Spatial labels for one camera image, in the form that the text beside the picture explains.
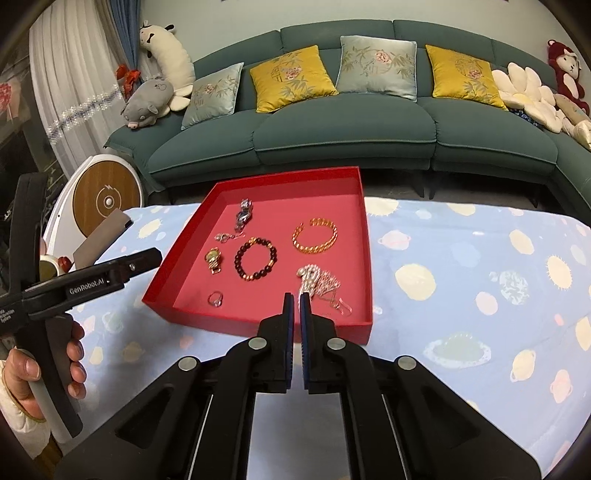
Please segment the person's left hand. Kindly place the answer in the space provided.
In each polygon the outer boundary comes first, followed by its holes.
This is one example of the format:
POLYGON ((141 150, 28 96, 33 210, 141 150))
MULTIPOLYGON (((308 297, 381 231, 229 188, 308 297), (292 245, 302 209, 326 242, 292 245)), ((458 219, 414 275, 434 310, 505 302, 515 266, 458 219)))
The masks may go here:
MULTIPOLYGON (((82 400, 86 396, 84 382, 87 379, 87 374, 81 364, 84 357, 81 340, 84 335, 82 326, 74 321, 71 338, 66 346, 66 354, 70 360, 72 379, 67 390, 69 395, 76 400, 82 400)), ((41 369, 38 363, 22 351, 13 348, 4 363, 2 375, 6 389, 14 401, 33 419, 44 420, 43 413, 29 386, 30 382, 41 379, 41 369)))

